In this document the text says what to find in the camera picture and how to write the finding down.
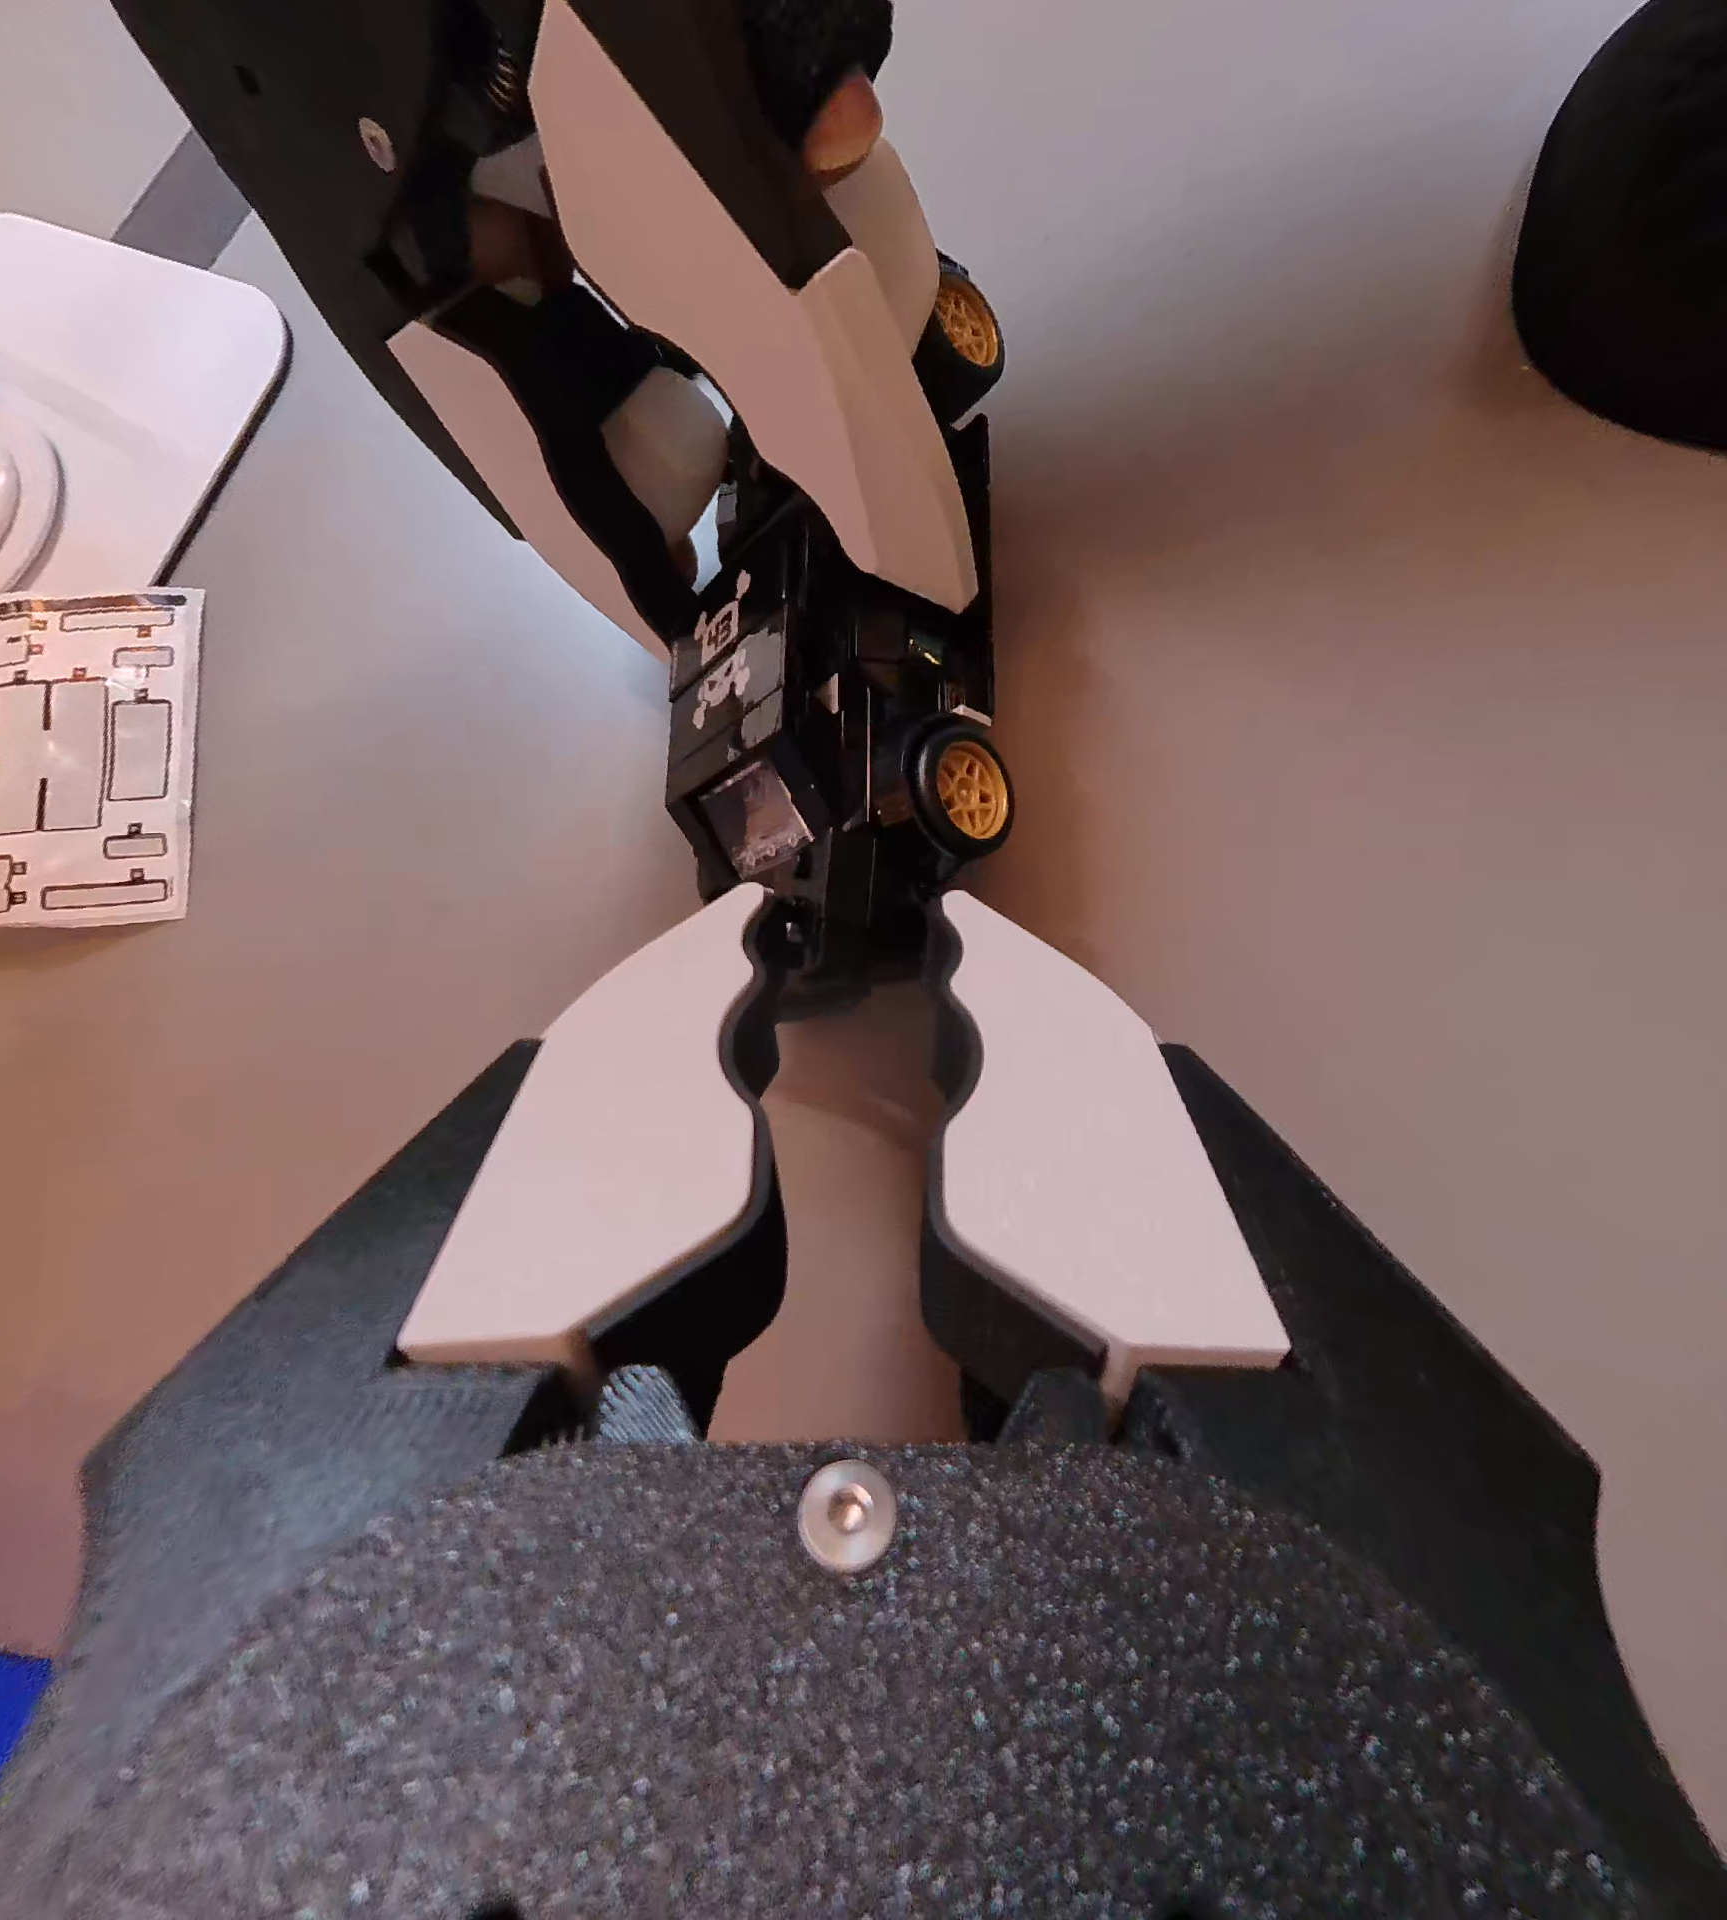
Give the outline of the white booklet stand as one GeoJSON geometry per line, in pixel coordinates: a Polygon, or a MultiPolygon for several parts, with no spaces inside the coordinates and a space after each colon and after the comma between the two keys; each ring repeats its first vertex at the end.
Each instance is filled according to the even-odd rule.
{"type": "Polygon", "coordinates": [[[60,467],[52,536],[0,597],[156,587],[290,360],[290,327],[256,289],[0,213],[0,402],[60,467]]]}

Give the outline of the person's right hand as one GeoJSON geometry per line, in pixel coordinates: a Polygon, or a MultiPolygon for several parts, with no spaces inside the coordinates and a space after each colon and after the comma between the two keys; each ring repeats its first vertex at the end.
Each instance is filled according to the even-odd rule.
{"type": "Polygon", "coordinates": [[[817,188],[829,188],[867,162],[881,130],[883,112],[875,84],[861,69],[853,69],[815,108],[799,141],[801,165],[817,188]]]}

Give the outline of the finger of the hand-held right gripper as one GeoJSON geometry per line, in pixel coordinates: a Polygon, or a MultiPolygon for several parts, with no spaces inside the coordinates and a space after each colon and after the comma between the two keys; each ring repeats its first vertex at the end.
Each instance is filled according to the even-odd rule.
{"type": "Polygon", "coordinates": [[[529,72],[567,249],[677,348],[851,564],[935,605],[971,527],[903,320],[755,80],[743,5],[545,5],[529,72]]]}
{"type": "Polygon", "coordinates": [[[591,292],[471,292],[390,348],[515,532],[665,654],[699,612],[679,547],[729,463],[707,389],[591,292]]]}

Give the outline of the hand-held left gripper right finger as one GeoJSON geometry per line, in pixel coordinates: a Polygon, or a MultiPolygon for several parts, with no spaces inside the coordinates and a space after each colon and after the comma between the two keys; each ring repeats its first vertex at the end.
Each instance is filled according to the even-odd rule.
{"type": "Polygon", "coordinates": [[[1121,1413],[1139,1373],[1271,1373],[1291,1342],[1151,1027],[967,893],[929,906],[943,1113],[923,1327],[973,1389],[1041,1373],[1121,1413]]]}

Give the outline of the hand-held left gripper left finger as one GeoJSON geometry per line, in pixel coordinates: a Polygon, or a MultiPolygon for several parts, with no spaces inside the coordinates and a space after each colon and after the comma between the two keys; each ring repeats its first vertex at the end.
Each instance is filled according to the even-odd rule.
{"type": "Polygon", "coordinates": [[[553,1020],[396,1335],[406,1361],[723,1385],[785,1275],[759,1104],[775,905],[733,886],[553,1020]]]}

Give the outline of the black lego wheel gold hub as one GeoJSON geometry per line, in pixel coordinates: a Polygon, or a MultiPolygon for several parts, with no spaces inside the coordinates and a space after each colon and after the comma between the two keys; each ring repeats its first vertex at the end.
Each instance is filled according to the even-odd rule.
{"type": "Polygon", "coordinates": [[[913,818],[939,859],[959,866],[995,852],[1015,828],[1015,789],[989,733],[967,718],[925,729],[909,750],[913,818]]]}
{"type": "Polygon", "coordinates": [[[937,254],[939,283],[913,370],[935,419],[957,427],[973,417],[1003,374],[1005,345],[995,309],[967,271],[937,254]]]}

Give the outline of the black lego car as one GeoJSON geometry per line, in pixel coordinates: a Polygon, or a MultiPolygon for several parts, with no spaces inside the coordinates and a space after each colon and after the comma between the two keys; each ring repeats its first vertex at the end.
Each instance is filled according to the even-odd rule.
{"type": "Polygon", "coordinates": [[[951,718],[991,735],[989,424],[943,443],[977,595],[949,612],[849,563],[827,518],[731,420],[717,577],[671,644],[665,804],[703,901],[753,883],[787,924],[783,1007],[857,1002],[923,970],[929,901],[969,864],[917,827],[905,767],[951,718]]]}

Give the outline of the white sticker sheet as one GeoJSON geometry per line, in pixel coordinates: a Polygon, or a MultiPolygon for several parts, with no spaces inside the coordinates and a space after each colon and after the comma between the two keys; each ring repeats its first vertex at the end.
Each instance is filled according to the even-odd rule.
{"type": "Polygon", "coordinates": [[[188,917],[204,592],[0,598],[0,929],[188,917]]]}

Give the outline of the black dimpled wrist rest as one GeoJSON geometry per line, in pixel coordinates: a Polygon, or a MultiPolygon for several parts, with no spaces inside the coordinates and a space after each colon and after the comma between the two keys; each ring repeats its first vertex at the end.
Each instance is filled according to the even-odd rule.
{"type": "Polygon", "coordinates": [[[1651,3],[1573,82],[1509,285],[1529,364],[1599,420],[1727,455],[1727,3],[1651,3]]]}

